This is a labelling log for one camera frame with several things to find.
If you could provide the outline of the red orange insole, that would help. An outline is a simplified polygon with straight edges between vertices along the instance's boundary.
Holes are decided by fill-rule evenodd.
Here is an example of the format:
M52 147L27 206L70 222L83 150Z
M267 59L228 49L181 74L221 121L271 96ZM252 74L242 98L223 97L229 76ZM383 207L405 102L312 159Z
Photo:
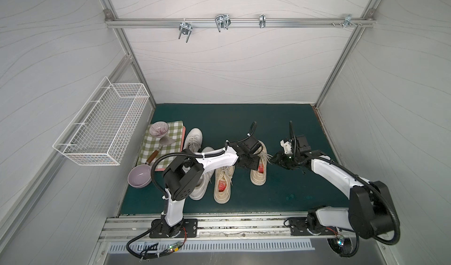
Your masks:
M259 162L257 172L261 174L265 173L265 163L262 160Z

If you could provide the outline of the beige lace sneaker with laces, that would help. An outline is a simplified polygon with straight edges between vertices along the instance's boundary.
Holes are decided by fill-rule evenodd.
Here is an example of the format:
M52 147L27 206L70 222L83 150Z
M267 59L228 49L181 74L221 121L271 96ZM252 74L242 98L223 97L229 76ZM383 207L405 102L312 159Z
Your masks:
M268 154L267 148L262 141L259 141L260 147L254 152L254 159L258 160L258 166L251 169L250 179L256 186L262 186L267 180L267 164L272 156Z

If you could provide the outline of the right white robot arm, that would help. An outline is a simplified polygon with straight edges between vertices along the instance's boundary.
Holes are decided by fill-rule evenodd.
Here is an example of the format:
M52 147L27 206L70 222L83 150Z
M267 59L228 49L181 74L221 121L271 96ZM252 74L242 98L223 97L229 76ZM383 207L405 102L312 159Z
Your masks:
M381 181L369 181L335 162L326 153L312 150L305 136L281 141L282 150L271 162L287 170L306 168L335 186L349 200L348 207L320 206L309 211L307 229L314 235L334 227L354 232L384 245L400 241L400 219L390 191Z

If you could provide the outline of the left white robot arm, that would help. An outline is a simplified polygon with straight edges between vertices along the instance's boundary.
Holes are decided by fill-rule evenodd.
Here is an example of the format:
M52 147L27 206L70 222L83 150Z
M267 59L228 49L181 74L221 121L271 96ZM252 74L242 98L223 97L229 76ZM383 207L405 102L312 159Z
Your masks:
M178 153L169 153L158 158L151 167L151 181L163 194L165 201L161 219L163 225L175 228L184 219L183 209L186 198L194 191L201 176L222 167L240 166L246 169L258 168L258 150L263 144L251 135L237 142L225 143L221 149L211 152L194 153L185 149ZM164 184L156 180L156 166L160 161L173 158L163 171Z

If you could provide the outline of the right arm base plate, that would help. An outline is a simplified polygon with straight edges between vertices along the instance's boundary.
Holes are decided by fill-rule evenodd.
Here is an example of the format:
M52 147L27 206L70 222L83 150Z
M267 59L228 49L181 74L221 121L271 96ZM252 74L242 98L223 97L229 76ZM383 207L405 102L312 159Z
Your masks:
M322 226L310 217L286 218L283 226L290 230L292 236L334 236L337 234L337 229Z

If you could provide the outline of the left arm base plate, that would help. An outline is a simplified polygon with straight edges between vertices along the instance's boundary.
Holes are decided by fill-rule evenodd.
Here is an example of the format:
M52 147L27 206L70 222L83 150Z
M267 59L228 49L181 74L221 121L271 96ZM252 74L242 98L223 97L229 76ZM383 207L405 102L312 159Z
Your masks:
M156 219L152 221L151 232L149 237L153 239L165 238L194 238L197 236L198 220L183 219L174 226L168 226L164 219Z

